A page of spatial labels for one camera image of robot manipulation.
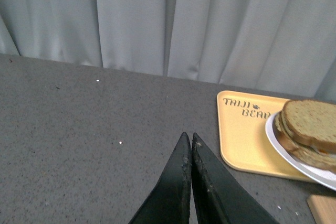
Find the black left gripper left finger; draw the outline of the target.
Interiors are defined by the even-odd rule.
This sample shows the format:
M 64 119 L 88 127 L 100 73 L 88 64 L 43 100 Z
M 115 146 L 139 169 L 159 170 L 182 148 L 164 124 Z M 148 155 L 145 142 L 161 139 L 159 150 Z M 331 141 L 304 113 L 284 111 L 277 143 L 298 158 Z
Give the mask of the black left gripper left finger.
M 182 133 L 158 182 L 130 223 L 189 223 L 192 153 Z

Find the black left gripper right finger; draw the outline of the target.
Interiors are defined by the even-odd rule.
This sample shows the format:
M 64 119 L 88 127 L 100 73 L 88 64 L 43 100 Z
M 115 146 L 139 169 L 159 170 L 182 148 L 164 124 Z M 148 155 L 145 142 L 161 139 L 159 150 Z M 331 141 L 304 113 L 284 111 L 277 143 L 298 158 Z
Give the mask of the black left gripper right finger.
M 197 133 L 192 142 L 192 188 L 199 223 L 277 223 Z

